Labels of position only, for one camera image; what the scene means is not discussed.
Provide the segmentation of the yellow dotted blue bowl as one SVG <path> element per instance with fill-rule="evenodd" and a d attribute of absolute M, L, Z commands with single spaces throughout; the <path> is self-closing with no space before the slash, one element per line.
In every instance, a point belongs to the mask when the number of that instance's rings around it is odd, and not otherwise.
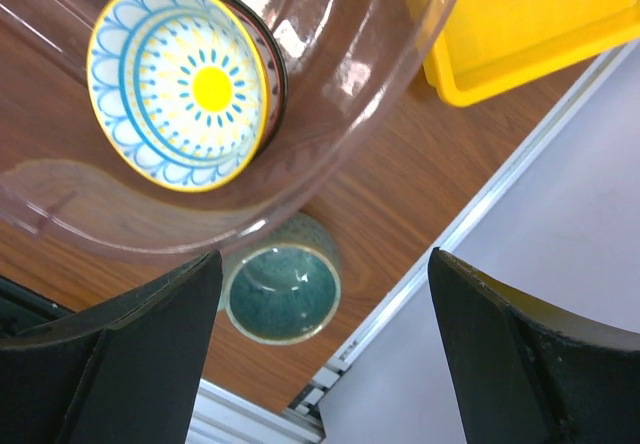
<path fill-rule="evenodd" d="M 262 141 L 267 74 L 221 0 L 110 0 L 89 40 L 86 76 L 109 143 L 163 188 L 220 188 Z"/>

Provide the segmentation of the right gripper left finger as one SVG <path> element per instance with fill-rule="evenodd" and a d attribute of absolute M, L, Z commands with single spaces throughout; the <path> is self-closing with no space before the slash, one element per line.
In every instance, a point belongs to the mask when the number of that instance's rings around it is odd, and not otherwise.
<path fill-rule="evenodd" d="M 5 443 L 182 443 L 222 291 L 201 255 L 80 312 L 1 282 Z"/>

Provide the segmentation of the red patterned bowl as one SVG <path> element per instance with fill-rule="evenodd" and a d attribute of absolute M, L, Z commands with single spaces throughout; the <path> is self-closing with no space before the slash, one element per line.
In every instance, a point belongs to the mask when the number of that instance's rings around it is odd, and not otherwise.
<path fill-rule="evenodd" d="M 279 130 L 288 100 L 288 74 L 281 49 L 261 17 L 241 0 L 221 0 L 242 22 L 258 49 L 267 74 L 269 111 L 259 151 L 263 151 Z"/>

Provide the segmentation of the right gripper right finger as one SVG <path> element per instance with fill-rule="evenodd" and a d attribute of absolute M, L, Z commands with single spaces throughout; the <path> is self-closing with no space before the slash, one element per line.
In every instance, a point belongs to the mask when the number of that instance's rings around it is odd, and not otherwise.
<path fill-rule="evenodd" d="M 435 315 L 469 443 L 636 443 L 639 336 L 436 248 Z"/>

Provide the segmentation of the teal ceramic mug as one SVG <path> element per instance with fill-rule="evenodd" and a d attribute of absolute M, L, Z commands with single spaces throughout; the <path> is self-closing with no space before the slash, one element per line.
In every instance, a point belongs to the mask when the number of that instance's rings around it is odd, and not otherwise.
<path fill-rule="evenodd" d="M 263 239 L 223 258 L 218 308 L 255 342 L 297 344 L 334 317 L 341 270 L 334 238 L 319 221 L 298 212 Z"/>

